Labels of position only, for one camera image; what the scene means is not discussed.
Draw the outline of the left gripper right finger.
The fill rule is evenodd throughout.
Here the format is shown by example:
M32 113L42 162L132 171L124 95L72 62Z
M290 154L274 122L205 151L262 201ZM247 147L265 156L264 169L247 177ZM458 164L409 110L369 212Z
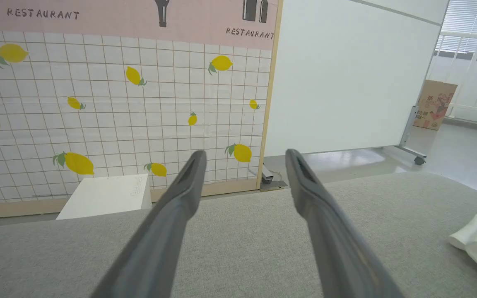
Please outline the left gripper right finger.
M325 298L401 298L402 291L299 151L285 165L294 206L305 219Z

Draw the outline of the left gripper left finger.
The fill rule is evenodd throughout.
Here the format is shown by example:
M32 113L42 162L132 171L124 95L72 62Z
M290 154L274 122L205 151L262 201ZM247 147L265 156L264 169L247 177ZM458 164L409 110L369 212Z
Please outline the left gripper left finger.
M195 151L102 277L93 298L168 298L188 221L204 185L205 151Z

